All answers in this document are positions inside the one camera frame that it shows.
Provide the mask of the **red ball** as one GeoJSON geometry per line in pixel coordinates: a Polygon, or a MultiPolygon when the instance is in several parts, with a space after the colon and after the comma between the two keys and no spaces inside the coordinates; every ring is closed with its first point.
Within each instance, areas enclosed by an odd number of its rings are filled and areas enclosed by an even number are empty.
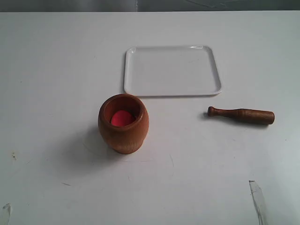
{"type": "Polygon", "coordinates": [[[113,126],[123,127],[135,121],[135,117],[128,111],[119,110],[111,118],[110,123],[113,126]]]}

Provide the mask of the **wooden mortar cup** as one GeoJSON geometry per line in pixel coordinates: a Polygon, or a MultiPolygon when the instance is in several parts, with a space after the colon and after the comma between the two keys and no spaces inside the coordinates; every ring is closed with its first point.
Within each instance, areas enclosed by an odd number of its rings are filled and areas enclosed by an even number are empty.
{"type": "Polygon", "coordinates": [[[131,154],[143,144],[149,130],[149,115],[143,102],[133,95],[118,94],[107,99],[98,114],[98,128],[104,142],[121,154],[131,154]],[[111,123],[113,115],[124,110],[135,120],[119,127],[111,123]]]}

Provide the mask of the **dark wooden pestle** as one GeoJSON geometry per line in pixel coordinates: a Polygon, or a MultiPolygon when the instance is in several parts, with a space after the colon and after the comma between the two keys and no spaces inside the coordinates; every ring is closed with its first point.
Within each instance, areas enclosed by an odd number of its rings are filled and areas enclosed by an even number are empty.
{"type": "Polygon", "coordinates": [[[209,106],[207,115],[210,117],[221,116],[245,123],[254,123],[260,125],[271,125],[275,121],[275,114],[271,111],[253,110],[253,109],[217,109],[209,106]]]}

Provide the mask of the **white square plastic tray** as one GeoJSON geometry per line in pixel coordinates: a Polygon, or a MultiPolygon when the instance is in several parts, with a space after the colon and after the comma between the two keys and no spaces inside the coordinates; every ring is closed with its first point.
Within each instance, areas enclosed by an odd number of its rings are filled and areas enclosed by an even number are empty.
{"type": "Polygon", "coordinates": [[[141,98],[214,96],[222,91],[206,45],[135,46],[126,51],[123,89],[141,98]]]}

